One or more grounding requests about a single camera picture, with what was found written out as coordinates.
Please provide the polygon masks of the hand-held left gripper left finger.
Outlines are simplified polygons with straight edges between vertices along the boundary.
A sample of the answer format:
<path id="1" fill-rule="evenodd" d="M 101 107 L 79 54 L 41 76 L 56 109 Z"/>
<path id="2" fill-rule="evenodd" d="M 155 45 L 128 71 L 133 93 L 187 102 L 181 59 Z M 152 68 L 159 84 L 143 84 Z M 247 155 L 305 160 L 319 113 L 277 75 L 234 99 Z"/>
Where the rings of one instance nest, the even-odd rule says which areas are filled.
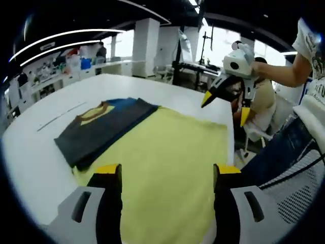
<path id="1" fill-rule="evenodd" d="M 47 234 L 56 243 L 121 243 L 121 193 L 122 166 L 99 167 L 58 206 Z"/>

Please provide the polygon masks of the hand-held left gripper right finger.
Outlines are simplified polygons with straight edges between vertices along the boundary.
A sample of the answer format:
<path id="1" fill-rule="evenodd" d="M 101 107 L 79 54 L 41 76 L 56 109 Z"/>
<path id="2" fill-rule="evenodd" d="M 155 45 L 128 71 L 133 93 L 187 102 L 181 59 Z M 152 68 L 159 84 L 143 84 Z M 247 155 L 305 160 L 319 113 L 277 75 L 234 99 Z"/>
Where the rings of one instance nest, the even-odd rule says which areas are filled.
<path id="1" fill-rule="evenodd" d="M 213 166 L 215 243 L 278 243 L 288 232 L 274 199 L 235 166 Z"/>

